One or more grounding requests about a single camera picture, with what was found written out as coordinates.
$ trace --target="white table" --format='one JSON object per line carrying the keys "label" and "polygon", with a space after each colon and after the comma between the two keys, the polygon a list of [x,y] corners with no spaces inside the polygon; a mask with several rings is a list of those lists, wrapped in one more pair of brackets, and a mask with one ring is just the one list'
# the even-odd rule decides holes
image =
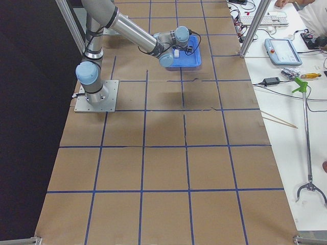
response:
{"label": "white table", "polygon": [[[260,0],[254,1],[257,5],[260,2]],[[274,3],[275,1],[271,1],[267,12],[286,12],[290,24],[288,27],[277,28],[273,37],[286,38],[288,35],[293,35],[296,30],[306,28],[292,4],[287,4],[281,10],[276,8]],[[243,10],[240,5],[237,6],[239,6],[241,15],[245,15],[246,10]],[[270,77],[279,77],[281,81],[287,80],[281,75],[282,67],[274,66],[268,58],[264,48],[264,40],[269,38],[268,34],[264,31],[257,31],[256,34],[258,40],[252,43],[245,58],[252,83],[260,83],[264,78]],[[299,33],[295,34],[293,45],[298,52],[308,51]],[[313,54],[301,55],[303,64],[297,68],[304,74],[311,72],[322,74],[321,78],[307,80],[312,87],[310,98],[327,99],[327,77],[323,73],[326,70],[323,68],[323,62],[327,55]],[[299,92],[292,94],[291,91],[297,87],[295,82],[290,82],[268,88],[280,93],[302,97]],[[299,186],[308,182],[302,100],[277,95],[262,88],[255,87],[254,90],[262,111],[298,127],[295,129],[267,119],[264,120],[297,229],[299,231],[327,230],[327,208],[318,192],[303,189],[299,202],[295,202]],[[309,102],[309,106],[312,110],[327,110],[327,103]],[[271,118],[267,114],[263,113],[262,115]],[[327,173],[321,166],[327,160],[327,112],[309,112],[308,118],[313,183],[327,194]]]}

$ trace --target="black curtain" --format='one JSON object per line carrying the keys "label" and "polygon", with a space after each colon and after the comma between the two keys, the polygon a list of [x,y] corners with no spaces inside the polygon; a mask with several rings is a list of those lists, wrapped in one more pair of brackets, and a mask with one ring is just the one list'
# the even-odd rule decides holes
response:
{"label": "black curtain", "polygon": [[79,50],[54,0],[0,7],[0,240],[34,236]]}

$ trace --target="person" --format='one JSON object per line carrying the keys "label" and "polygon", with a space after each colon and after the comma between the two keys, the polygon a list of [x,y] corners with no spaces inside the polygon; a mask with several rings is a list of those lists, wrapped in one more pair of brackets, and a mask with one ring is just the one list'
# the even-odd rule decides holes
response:
{"label": "person", "polygon": [[315,37],[327,36],[327,0],[277,0],[275,6],[283,8],[287,3],[306,5],[298,13]]}

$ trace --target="reacher grabber tool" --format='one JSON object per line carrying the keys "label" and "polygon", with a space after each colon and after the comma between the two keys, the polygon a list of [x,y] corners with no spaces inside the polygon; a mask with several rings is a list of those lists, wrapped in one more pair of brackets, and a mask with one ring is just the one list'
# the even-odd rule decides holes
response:
{"label": "reacher grabber tool", "polygon": [[294,92],[301,92],[302,93],[302,98],[303,98],[303,112],[304,112],[304,118],[305,118],[305,131],[306,131],[306,139],[307,139],[307,161],[308,161],[308,183],[300,186],[300,188],[297,190],[297,200],[299,201],[300,199],[300,192],[302,189],[307,189],[310,191],[317,191],[319,192],[324,201],[325,201],[325,206],[327,207],[327,198],[325,194],[313,184],[313,178],[312,178],[312,167],[311,167],[311,152],[310,152],[310,139],[309,139],[309,121],[308,121],[308,102],[307,102],[307,85],[308,82],[302,81],[300,78],[295,78],[295,82],[300,86],[299,88],[295,89],[292,91]]}

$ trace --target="hand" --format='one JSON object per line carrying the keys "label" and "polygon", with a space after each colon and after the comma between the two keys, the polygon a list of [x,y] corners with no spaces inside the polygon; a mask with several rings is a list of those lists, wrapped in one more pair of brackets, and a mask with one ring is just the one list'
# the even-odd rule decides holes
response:
{"label": "hand", "polygon": [[288,2],[289,0],[277,0],[275,6],[279,8],[283,8]]}

